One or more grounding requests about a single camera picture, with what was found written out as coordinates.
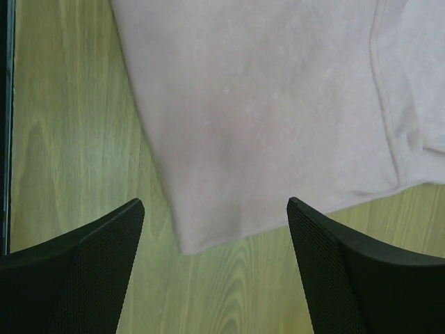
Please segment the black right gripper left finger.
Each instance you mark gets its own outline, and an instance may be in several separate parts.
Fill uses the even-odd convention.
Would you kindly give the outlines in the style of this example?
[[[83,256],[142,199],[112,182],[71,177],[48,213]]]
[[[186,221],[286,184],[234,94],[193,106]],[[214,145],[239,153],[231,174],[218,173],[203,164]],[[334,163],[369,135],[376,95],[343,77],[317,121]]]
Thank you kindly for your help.
[[[145,208],[107,215],[1,258],[2,333],[116,333]]]

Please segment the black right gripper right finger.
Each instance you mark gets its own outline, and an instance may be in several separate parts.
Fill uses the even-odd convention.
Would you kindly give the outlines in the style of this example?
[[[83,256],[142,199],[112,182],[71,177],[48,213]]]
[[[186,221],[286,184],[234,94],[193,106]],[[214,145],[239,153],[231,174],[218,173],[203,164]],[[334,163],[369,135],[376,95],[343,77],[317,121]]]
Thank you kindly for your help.
[[[444,258],[378,241],[298,198],[286,210],[315,333],[444,332]]]

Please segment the dusty pink graphic t-shirt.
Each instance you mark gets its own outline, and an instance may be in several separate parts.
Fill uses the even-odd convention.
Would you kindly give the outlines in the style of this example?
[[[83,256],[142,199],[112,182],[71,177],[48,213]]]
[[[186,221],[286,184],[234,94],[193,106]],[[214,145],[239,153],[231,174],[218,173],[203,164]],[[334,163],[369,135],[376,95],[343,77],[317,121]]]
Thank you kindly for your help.
[[[114,1],[192,255],[444,182],[443,1]]]

